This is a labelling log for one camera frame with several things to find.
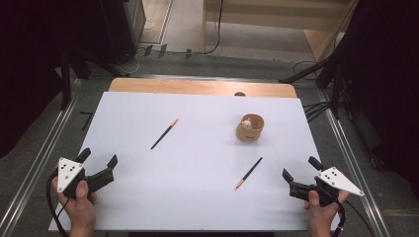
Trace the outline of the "dark pencil with orange end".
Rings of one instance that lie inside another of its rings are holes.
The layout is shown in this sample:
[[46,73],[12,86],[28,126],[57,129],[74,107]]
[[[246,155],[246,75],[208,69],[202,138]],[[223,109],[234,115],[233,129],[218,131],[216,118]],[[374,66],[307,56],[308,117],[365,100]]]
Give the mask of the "dark pencil with orange end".
[[247,180],[247,178],[252,174],[252,172],[256,169],[256,167],[260,164],[263,160],[263,157],[260,157],[257,162],[248,170],[248,172],[242,177],[242,179],[235,185],[234,190],[237,191],[243,183]]
[[150,147],[150,150],[153,150],[160,141],[169,133],[169,131],[176,125],[178,122],[178,118],[176,118],[172,123],[165,129],[165,131],[158,137],[158,139],[153,143],[153,145]]

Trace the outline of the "metal floor rail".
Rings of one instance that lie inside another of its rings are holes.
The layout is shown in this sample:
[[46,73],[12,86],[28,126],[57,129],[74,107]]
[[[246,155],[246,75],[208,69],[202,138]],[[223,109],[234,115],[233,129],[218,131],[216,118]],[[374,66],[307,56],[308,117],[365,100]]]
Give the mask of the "metal floor rail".
[[42,140],[42,146],[37,151],[34,159],[31,161],[31,166],[28,172],[25,173],[22,183],[13,195],[11,201],[7,205],[5,212],[0,216],[0,237],[10,237],[15,226],[20,219],[34,189],[41,178],[41,174],[49,160],[49,157],[64,130],[70,115],[74,109],[77,101],[77,96],[83,82],[80,79],[75,79],[70,82],[70,88],[74,92],[73,98],[69,105],[60,111],[53,121],[53,125],[48,130],[47,136]]
[[360,197],[360,200],[369,219],[374,236],[391,237],[377,202],[358,164],[357,157],[355,156],[350,142],[345,134],[341,121],[334,118],[331,110],[328,110],[326,114],[343,154],[343,158],[345,159],[349,169],[349,173],[351,174],[351,178],[354,184],[364,192],[364,195]]

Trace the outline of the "wooden table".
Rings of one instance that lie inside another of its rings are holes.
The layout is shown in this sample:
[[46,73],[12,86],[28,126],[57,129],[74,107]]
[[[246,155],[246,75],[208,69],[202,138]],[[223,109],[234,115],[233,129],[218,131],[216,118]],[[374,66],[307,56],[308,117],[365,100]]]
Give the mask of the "wooden table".
[[196,79],[116,78],[112,81],[109,91],[223,96],[234,96],[237,93],[243,93],[247,97],[297,97],[294,87],[289,84]]

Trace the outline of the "black tripod stand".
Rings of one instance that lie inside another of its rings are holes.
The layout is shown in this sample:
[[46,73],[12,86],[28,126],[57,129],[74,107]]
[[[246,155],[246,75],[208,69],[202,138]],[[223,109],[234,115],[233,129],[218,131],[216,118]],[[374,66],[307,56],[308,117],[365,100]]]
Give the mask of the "black tripod stand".
[[332,83],[331,98],[325,102],[319,102],[305,106],[304,114],[308,122],[318,118],[322,113],[331,110],[334,118],[339,118],[338,109],[343,103],[340,101],[341,91],[344,87],[344,78],[342,76],[342,68],[338,62],[338,57],[334,55],[328,56],[326,59],[314,63],[312,66],[300,71],[292,77],[282,79],[280,84],[292,84],[305,76],[320,70],[320,74],[315,80],[317,89],[326,89]]
[[113,68],[111,65],[104,62],[93,53],[81,47],[70,46],[65,48],[60,55],[61,78],[63,80],[62,103],[60,107],[62,111],[68,107],[71,100],[70,69],[73,69],[77,76],[83,79],[88,79],[90,76],[90,70],[87,67],[86,60],[94,62],[115,76],[128,76],[128,73],[122,73],[120,70]]

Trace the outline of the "person's left hand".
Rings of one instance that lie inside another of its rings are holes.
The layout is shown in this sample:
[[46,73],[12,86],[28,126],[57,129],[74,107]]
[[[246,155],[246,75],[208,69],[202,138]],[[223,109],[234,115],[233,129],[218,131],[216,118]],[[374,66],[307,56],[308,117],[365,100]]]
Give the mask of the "person's left hand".
[[69,237],[93,237],[97,214],[94,202],[98,196],[89,193],[86,181],[82,180],[76,187],[76,199],[67,198],[64,194],[57,193],[58,201],[64,205],[70,222]]

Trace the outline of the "person's right hand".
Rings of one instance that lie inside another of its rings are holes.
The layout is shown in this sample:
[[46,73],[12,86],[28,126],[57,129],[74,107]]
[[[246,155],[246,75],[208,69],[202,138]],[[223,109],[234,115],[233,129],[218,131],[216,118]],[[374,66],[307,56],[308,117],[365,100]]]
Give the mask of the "person's right hand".
[[308,193],[308,201],[304,203],[308,212],[307,231],[310,237],[331,237],[331,224],[339,210],[339,205],[331,203],[321,206],[319,194],[316,191]]

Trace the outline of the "white board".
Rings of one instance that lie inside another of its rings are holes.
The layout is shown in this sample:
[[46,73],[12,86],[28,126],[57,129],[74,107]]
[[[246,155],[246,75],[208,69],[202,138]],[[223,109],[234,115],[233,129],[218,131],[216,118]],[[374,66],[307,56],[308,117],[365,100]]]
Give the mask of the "white board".
[[[258,140],[241,141],[247,114],[265,121]],[[174,121],[176,125],[150,147]],[[316,174],[317,149],[298,99],[152,93],[103,94],[83,142],[87,174],[114,156],[114,181],[98,192],[99,230],[303,230],[307,214],[291,197],[286,169],[300,183]],[[263,160],[243,185],[235,185]]]

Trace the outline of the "black cabinet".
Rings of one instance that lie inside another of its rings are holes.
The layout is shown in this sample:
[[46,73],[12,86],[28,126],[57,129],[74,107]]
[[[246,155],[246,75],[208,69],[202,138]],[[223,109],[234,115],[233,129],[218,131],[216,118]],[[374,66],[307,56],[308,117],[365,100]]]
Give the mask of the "black cabinet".
[[145,13],[142,0],[100,0],[110,40],[110,62],[116,65],[134,56],[141,38]]

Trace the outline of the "wooden pencil holder with figure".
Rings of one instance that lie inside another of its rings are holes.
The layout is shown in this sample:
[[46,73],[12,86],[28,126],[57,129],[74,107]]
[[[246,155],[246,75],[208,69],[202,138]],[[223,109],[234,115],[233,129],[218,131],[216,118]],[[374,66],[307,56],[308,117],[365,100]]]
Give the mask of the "wooden pencil holder with figure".
[[265,121],[261,116],[247,114],[236,127],[236,136],[241,141],[256,141],[261,136],[264,126]]

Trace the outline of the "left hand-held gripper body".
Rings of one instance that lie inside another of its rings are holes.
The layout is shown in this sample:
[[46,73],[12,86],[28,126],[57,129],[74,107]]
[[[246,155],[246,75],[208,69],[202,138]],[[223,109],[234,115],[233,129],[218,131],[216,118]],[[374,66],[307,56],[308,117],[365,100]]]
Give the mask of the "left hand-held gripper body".
[[114,180],[113,170],[106,167],[93,176],[85,176],[85,169],[82,163],[61,158],[58,162],[56,190],[67,198],[76,198],[78,183],[81,180],[85,180],[89,191],[96,192]]

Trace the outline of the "light wooden shelf unit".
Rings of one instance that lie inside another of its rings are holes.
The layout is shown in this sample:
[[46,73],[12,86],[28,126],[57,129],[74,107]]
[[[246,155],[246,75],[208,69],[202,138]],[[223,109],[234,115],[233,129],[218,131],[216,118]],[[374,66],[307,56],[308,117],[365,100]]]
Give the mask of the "light wooden shelf unit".
[[327,57],[345,33],[359,0],[204,0],[203,44],[207,22],[303,30],[316,61]]

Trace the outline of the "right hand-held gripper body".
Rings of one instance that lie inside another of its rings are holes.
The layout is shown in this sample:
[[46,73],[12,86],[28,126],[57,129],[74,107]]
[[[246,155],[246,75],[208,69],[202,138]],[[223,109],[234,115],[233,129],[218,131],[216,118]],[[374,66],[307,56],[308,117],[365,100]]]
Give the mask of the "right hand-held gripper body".
[[309,201],[310,191],[316,191],[319,195],[321,206],[327,206],[339,197],[340,191],[346,191],[352,195],[362,197],[364,192],[360,190],[336,167],[329,168],[315,176],[315,185],[297,183],[289,176],[290,196]]

